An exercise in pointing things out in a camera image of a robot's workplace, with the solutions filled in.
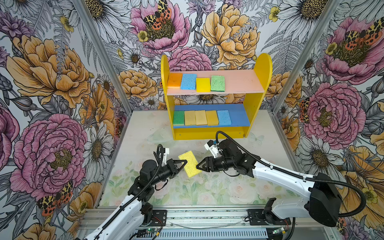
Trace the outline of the light yellow sponge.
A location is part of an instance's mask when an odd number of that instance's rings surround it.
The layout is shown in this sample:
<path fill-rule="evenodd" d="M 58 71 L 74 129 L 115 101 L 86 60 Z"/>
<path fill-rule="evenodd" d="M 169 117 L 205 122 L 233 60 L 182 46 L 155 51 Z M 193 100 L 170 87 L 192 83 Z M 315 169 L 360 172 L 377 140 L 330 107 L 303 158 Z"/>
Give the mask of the light yellow sponge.
<path fill-rule="evenodd" d="M 195 111 L 195 118 L 197 126 L 206 126 L 208 124 L 206 111 L 204 110 Z"/>

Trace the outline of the bright yellow square sponge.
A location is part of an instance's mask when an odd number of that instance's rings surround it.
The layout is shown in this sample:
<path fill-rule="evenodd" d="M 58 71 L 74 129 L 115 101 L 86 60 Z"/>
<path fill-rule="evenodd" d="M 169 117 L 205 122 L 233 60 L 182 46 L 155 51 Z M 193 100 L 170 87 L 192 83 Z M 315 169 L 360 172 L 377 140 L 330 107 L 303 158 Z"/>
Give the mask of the bright yellow square sponge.
<path fill-rule="evenodd" d="M 210 78 L 197 78 L 196 79 L 196 92 L 197 93 L 209 93 L 211 91 L 211 79 Z"/>

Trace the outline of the dark green scrub sponge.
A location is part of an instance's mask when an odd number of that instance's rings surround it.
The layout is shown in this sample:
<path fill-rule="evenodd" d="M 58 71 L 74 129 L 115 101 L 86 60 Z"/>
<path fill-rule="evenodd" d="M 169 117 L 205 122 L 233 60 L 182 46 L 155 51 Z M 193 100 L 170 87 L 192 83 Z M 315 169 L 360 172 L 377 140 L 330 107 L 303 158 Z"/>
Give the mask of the dark green scrub sponge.
<path fill-rule="evenodd" d="M 174 111 L 173 126 L 184 126 L 184 125 L 185 125 L 185 112 Z"/>

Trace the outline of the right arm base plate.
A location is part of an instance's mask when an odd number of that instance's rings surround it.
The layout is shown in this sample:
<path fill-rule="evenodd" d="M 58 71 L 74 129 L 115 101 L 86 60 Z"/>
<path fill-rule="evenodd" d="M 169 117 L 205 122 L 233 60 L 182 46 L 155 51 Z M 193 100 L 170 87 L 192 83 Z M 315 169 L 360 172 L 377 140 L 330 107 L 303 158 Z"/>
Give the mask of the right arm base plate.
<path fill-rule="evenodd" d="M 245 222 L 250 223 L 251 226 L 289 226 L 291 220 L 289 218 L 279 219 L 272 212 L 264 212 L 262 209 L 248 209 Z"/>

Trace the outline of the golden yellow sponge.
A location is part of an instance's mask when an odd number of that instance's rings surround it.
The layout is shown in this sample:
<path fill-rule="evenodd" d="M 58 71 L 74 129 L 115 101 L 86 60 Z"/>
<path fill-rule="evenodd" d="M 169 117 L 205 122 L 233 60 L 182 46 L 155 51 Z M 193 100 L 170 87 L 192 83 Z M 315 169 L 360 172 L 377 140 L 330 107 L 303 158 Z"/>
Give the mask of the golden yellow sponge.
<path fill-rule="evenodd" d="M 218 126 L 219 118 L 217 111 L 206 111 L 207 125 L 208 126 Z"/>

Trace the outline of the lime yellow sponge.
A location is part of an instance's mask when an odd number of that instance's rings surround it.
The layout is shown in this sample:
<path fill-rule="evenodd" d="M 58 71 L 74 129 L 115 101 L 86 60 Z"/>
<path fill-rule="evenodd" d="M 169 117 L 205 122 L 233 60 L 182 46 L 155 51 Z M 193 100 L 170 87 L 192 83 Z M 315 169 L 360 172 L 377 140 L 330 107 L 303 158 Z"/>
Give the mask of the lime yellow sponge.
<path fill-rule="evenodd" d="M 202 170 L 197 169 L 198 161 L 192 151 L 179 155 L 178 158 L 179 160 L 187 160 L 184 170 L 188 178 L 192 178 L 202 172 Z"/>

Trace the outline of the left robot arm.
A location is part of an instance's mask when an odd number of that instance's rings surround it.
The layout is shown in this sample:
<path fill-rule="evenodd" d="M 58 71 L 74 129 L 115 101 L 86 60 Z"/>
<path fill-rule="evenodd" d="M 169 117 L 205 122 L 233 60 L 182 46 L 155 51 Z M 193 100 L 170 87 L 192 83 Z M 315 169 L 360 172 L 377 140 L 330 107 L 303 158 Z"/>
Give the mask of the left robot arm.
<path fill-rule="evenodd" d="M 128 195 L 114 212 L 84 240 L 125 240 L 141 225 L 148 225 L 153 215 L 149 200 L 159 182 L 174 178 L 187 165 L 187 160 L 168 160 L 162 166 L 155 160 L 143 163 L 140 175 Z"/>

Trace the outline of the blue sponge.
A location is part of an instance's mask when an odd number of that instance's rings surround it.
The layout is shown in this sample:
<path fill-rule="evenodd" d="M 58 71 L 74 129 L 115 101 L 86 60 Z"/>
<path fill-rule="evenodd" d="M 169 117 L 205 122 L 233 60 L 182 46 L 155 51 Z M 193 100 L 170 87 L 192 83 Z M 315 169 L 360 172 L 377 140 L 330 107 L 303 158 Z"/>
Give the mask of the blue sponge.
<path fill-rule="evenodd" d="M 197 74 L 183 74 L 180 89 L 195 90 L 196 80 L 197 80 Z"/>
<path fill-rule="evenodd" d="M 217 111 L 219 125 L 220 126 L 231 126 L 232 121 L 230 117 L 230 113 L 228 110 L 219 110 Z"/>

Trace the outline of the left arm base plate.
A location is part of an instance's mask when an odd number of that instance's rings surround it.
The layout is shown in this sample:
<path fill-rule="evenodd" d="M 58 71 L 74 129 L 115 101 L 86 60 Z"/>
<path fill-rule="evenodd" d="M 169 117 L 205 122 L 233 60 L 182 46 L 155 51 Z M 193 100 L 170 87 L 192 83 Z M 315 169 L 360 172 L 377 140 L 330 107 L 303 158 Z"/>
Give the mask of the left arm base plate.
<path fill-rule="evenodd" d="M 167 223 L 167 210 L 152 210 L 152 216 L 148 226 L 150 227 L 165 227 Z"/>

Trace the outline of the orange sponge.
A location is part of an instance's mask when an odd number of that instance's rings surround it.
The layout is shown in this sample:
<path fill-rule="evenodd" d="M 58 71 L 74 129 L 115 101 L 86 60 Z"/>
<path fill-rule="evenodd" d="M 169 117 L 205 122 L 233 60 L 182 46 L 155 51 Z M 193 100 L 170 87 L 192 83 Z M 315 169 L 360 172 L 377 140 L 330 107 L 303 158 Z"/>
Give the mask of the orange sponge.
<path fill-rule="evenodd" d="M 170 73 L 167 82 L 168 89 L 180 89 L 182 83 L 182 73 Z"/>

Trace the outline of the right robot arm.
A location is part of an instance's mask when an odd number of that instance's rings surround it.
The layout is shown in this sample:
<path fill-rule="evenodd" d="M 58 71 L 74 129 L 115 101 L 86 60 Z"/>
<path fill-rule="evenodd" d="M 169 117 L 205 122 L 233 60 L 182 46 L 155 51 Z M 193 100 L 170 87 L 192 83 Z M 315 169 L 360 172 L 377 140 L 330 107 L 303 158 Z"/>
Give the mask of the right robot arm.
<path fill-rule="evenodd" d="M 206 157 L 196 168 L 204 172 L 220 172 L 233 168 L 240 175 L 271 182 L 296 194 L 297 198 L 290 200 L 276 197 L 268 200 L 258 218 L 269 224 L 287 218 L 312 218 L 327 227 L 337 225 L 341 195 L 325 174 L 318 174 L 312 182 L 311 175 L 291 172 L 249 154 Z"/>

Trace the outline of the light green sponge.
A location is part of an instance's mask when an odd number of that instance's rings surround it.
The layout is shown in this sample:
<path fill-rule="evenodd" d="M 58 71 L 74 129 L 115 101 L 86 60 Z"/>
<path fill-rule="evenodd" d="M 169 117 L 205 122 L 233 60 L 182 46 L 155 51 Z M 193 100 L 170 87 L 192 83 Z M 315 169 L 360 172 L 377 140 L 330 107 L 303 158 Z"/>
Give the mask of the light green sponge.
<path fill-rule="evenodd" d="M 226 89 L 224 76 L 211 76 L 211 92 L 224 92 Z"/>

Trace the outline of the pale yellow sponge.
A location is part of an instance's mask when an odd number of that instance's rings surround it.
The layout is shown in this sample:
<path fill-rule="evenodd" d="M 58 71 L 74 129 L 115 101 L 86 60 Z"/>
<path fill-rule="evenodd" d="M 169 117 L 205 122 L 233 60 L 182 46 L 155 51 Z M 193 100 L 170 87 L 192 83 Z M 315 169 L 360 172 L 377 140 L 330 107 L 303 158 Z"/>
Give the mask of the pale yellow sponge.
<path fill-rule="evenodd" d="M 185 126 L 196 125 L 196 113 L 195 111 L 184 111 L 185 114 Z"/>

